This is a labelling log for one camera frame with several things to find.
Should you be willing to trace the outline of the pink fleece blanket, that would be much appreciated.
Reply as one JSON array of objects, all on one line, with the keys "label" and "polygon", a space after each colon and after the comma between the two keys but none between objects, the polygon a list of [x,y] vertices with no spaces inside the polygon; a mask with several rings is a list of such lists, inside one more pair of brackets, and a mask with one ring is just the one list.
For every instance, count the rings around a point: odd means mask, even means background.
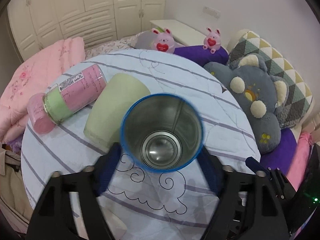
[{"label": "pink fleece blanket", "polygon": [[312,135],[307,132],[302,132],[298,139],[294,158],[286,175],[295,191],[298,190],[303,181],[306,166],[309,161],[311,145]]}]

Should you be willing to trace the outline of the triangle pattern quilted pillow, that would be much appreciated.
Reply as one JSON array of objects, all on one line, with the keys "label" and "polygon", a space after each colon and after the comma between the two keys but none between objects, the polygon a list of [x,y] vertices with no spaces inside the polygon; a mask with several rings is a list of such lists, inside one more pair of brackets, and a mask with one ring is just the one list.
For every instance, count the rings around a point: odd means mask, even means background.
[{"label": "triangle pattern quilted pillow", "polygon": [[242,29],[232,36],[227,51],[230,64],[235,64],[251,53],[261,55],[268,74],[282,77],[289,86],[289,96],[284,110],[278,114],[280,127],[293,128],[303,125],[313,108],[312,92],[292,64],[276,48],[255,32]]}]

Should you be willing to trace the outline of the heart pattern bed sheet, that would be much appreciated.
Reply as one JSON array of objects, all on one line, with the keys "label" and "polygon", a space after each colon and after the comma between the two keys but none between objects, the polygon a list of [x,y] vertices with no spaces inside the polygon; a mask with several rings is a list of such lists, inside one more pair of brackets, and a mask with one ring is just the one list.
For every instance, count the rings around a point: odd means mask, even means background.
[{"label": "heart pattern bed sheet", "polygon": [[122,38],[117,41],[110,41],[105,44],[88,48],[85,52],[85,59],[88,60],[98,55],[108,54],[110,52],[127,49],[150,49],[155,38],[151,31],[144,31],[135,36]]}]

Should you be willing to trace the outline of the white wall socket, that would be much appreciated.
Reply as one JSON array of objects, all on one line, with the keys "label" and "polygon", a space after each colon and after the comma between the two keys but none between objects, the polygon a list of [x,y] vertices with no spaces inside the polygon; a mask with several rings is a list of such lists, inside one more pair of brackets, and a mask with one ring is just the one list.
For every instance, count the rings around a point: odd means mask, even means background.
[{"label": "white wall socket", "polygon": [[218,11],[216,9],[213,9],[211,7],[208,7],[208,6],[204,6],[202,11],[203,11],[204,14],[210,15],[210,16],[214,17],[217,20],[221,16],[221,12],[220,11]]}]

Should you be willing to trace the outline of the white bedside table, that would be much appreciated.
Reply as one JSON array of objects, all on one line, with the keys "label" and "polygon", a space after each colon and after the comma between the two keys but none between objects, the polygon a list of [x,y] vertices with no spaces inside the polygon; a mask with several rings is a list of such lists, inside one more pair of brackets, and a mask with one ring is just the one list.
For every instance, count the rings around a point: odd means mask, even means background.
[{"label": "white bedside table", "polygon": [[177,20],[151,20],[152,26],[169,29],[174,39],[185,46],[203,45],[205,35]]}]

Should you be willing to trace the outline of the blue black metal cup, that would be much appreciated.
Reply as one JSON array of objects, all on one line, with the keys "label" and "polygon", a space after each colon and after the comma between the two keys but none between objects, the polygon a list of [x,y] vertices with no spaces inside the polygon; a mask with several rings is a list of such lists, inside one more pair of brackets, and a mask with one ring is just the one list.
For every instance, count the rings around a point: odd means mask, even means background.
[{"label": "blue black metal cup", "polygon": [[174,94],[152,94],[124,115],[120,143],[146,170],[174,172],[188,166],[203,148],[203,124],[196,108]]}]

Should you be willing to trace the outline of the white paper cup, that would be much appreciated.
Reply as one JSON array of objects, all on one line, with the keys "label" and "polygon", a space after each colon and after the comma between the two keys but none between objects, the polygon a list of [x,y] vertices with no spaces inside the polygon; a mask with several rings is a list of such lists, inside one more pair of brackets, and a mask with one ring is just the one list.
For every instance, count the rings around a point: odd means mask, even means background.
[{"label": "white paper cup", "polygon": [[122,239],[127,231],[127,226],[124,224],[124,222],[109,210],[103,211],[103,214],[114,238]]}]

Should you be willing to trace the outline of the cream white wardrobe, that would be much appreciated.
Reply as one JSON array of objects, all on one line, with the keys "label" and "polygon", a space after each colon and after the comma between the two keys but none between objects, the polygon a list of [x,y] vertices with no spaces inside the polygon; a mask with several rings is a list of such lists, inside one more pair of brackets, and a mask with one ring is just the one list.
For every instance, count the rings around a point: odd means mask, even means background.
[{"label": "cream white wardrobe", "polygon": [[86,48],[151,28],[165,0],[11,0],[7,6],[16,46],[28,59],[56,41],[84,39]]}]

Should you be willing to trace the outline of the beige jacket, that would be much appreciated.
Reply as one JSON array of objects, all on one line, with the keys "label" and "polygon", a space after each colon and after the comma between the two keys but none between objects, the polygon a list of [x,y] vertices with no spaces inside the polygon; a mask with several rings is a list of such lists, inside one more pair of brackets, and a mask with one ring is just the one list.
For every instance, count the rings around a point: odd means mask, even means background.
[{"label": "beige jacket", "polygon": [[26,233],[33,214],[21,173],[20,155],[1,148],[1,212],[10,226]]}]

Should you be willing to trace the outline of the pink bunny plush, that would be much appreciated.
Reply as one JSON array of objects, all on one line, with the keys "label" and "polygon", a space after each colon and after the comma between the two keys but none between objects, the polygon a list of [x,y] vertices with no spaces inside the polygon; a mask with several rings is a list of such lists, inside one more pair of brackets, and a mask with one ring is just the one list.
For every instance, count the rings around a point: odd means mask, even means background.
[{"label": "pink bunny plush", "polygon": [[165,28],[163,32],[160,32],[156,28],[152,28],[151,31],[156,35],[154,41],[152,42],[151,49],[173,54],[176,43],[172,32],[168,28]]},{"label": "pink bunny plush", "polygon": [[210,50],[211,54],[215,54],[217,50],[221,47],[221,33],[219,29],[212,30],[209,27],[207,28],[209,32],[208,35],[204,38],[203,49]]}]

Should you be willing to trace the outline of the pink bunny plush left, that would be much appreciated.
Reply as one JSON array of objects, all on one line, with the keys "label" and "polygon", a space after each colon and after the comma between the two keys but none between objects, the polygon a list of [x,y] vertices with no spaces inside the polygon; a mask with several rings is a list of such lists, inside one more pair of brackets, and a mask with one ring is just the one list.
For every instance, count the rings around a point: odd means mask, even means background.
[{"label": "pink bunny plush left", "polygon": [[173,54],[176,43],[172,32],[168,28],[165,28],[163,32],[160,32],[156,28],[152,28],[151,31],[156,35],[154,41],[152,42],[151,49]]}]

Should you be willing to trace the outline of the pink bunny plush right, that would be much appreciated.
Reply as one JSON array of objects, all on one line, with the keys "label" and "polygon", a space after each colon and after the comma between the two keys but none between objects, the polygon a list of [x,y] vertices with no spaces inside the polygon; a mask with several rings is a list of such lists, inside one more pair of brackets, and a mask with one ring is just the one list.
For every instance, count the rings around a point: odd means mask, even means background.
[{"label": "pink bunny plush right", "polygon": [[217,50],[221,47],[221,33],[219,29],[212,30],[209,27],[207,28],[209,32],[208,35],[204,38],[203,49],[210,50],[211,54],[215,54]]}]

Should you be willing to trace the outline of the pink green bottle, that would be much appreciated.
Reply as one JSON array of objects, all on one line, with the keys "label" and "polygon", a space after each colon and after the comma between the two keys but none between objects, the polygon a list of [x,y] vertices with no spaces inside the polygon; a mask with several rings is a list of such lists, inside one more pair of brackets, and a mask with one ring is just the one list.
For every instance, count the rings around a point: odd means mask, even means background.
[{"label": "pink green bottle", "polygon": [[27,111],[34,131],[50,132],[55,125],[97,100],[106,85],[102,70],[94,64],[54,85],[47,93],[33,95]]}]

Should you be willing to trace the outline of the folded pink quilt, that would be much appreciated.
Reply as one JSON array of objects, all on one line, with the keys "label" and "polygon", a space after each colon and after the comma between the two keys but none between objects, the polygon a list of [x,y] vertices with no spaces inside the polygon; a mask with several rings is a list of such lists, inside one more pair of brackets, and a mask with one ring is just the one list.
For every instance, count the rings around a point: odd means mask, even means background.
[{"label": "folded pink quilt", "polygon": [[84,60],[84,39],[76,37],[59,40],[21,64],[1,95],[1,143],[24,133],[29,99],[45,92],[53,81]]}]

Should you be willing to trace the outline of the light green plastic cup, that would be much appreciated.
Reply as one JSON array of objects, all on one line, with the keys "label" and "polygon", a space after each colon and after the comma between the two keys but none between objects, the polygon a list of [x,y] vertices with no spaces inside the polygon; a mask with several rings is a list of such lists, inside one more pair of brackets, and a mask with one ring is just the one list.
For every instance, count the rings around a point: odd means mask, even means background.
[{"label": "light green plastic cup", "polygon": [[95,101],[88,116],[84,135],[102,150],[120,142],[120,126],[129,108],[150,95],[137,78],[124,73],[114,75]]}]

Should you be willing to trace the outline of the grey koala plush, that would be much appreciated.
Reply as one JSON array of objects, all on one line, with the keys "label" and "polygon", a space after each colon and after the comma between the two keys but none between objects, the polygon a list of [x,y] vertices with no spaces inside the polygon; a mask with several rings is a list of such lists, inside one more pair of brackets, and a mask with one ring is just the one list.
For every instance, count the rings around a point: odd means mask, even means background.
[{"label": "grey koala plush", "polygon": [[232,66],[209,62],[204,69],[230,91],[246,114],[259,152],[272,152],[281,139],[277,115],[289,96],[287,82],[282,77],[268,74],[259,54],[248,54]]}]

